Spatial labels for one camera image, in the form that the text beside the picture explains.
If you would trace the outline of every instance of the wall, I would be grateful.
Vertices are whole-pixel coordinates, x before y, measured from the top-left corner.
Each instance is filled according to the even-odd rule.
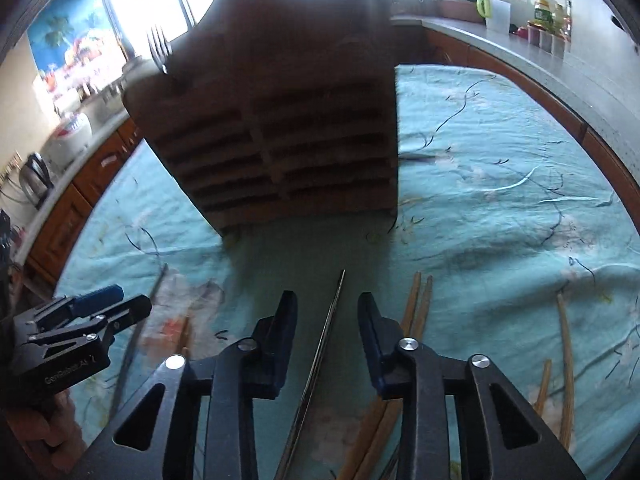
[[[0,66],[0,167],[14,152],[24,160],[29,153],[39,150],[59,121],[50,101],[49,114],[43,110],[34,82],[42,84],[25,34]],[[12,174],[14,182],[17,178],[16,173]],[[25,200],[11,184],[5,184],[2,192],[16,200]],[[28,216],[35,213],[33,206],[20,206],[4,196],[0,196],[0,207],[7,210],[12,222],[18,225],[25,225]]]
[[[611,23],[603,0],[572,0],[571,55],[564,62],[597,75],[610,94],[640,118],[640,56],[623,30]]]

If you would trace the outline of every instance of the power outlet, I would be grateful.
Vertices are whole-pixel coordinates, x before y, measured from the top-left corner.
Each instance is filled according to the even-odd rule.
[[[18,152],[14,152],[14,154],[9,159],[9,162],[6,163],[0,169],[0,187],[4,186],[4,183],[9,178],[9,175],[14,170],[17,170],[22,165],[22,157],[18,154]]]

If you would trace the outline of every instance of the rice cooker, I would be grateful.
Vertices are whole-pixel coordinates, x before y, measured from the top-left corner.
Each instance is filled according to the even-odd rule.
[[[42,156],[62,172],[84,152],[91,135],[91,123],[85,114],[68,114],[45,143]]]

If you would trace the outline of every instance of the human hand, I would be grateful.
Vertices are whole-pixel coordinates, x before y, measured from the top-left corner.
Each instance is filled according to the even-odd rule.
[[[36,469],[47,479],[57,479],[76,464],[86,444],[76,423],[76,407],[68,390],[56,395],[56,411],[51,420],[34,410],[6,412],[6,420]],[[44,444],[54,447],[50,452]]]

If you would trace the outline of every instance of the bottle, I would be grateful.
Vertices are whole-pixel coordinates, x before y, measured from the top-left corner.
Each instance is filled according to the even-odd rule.
[[[564,9],[562,5],[556,4],[556,8],[554,10],[554,33],[560,34],[562,29],[564,28]]]
[[[533,22],[543,27],[547,32],[553,32],[554,18],[549,9],[549,2],[547,0],[536,0],[533,9]]]
[[[562,25],[562,36],[565,40],[571,41],[571,30],[572,30],[572,21],[571,21],[571,1],[568,0],[566,3],[566,14],[564,15],[564,23]]]

